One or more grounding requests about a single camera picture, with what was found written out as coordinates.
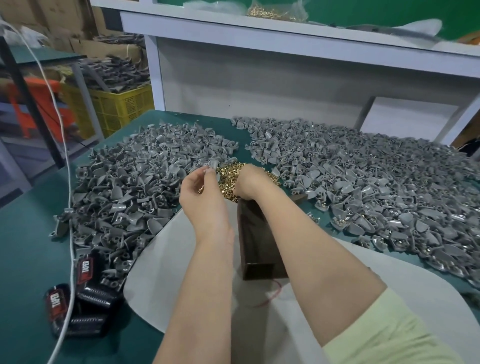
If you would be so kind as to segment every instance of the white board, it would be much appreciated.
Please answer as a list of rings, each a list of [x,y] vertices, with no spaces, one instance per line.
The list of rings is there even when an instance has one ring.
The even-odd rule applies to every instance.
[[[433,102],[376,97],[360,131],[433,141],[457,108]]]
[[[235,231],[232,362],[327,364],[288,279],[250,282],[241,279],[237,205],[228,200],[226,204]],[[466,364],[478,362],[480,327],[448,282],[399,259],[351,243],[339,243],[396,291]],[[194,247],[193,227],[181,210],[144,250],[128,275],[124,288],[128,304],[162,332],[168,326]]]

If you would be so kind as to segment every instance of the person's right arm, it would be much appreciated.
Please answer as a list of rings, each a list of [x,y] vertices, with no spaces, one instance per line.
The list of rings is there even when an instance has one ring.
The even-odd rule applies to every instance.
[[[261,168],[244,166],[234,193],[255,200],[262,209],[321,346],[352,325],[385,291],[374,273],[315,224]]]

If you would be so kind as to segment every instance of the black pole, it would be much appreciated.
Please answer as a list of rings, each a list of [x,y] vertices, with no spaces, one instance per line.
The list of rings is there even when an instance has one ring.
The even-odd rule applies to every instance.
[[[33,98],[32,94],[28,90],[28,86],[24,80],[22,72],[18,67],[15,58],[13,57],[12,51],[10,50],[9,45],[4,37],[0,36],[0,57],[5,64],[5,68],[7,69],[8,73],[12,77],[13,83],[17,86],[20,95],[24,99],[24,102],[27,106],[28,112],[30,116],[34,120],[40,135],[42,136],[45,144],[47,145],[47,149],[50,152],[50,155],[53,158],[53,161],[60,169],[65,167],[65,162],[61,157],[60,151],[53,140],[52,134],[50,134],[50,130],[48,129],[45,121],[42,118],[42,114],[38,111],[38,107],[36,106],[35,99]]]

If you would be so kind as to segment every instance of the green wall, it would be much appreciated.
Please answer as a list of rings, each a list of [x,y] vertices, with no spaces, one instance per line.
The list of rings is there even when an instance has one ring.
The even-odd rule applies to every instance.
[[[158,0],[158,2],[183,4],[183,0]],[[239,2],[246,6],[251,4],[251,0]],[[267,4],[288,2],[293,1],[265,1]],[[310,0],[305,9],[309,14],[309,20],[338,26],[358,24],[397,26],[417,20],[438,18],[444,23],[439,36],[449,40],[480,30],[478,0]]]

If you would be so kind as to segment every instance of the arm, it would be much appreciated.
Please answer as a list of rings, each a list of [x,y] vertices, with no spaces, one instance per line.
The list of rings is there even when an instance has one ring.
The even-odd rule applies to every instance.
[[[154,364],[228,364],[233,230],[215,171],[201,168],[187,176],[180,203],[196,247]]]
[[[244,166],[235,194],[254,199],[262,209],[295,296],[321,346],[353,324],[386,289],[361,261],[311,221],[262,169]]]

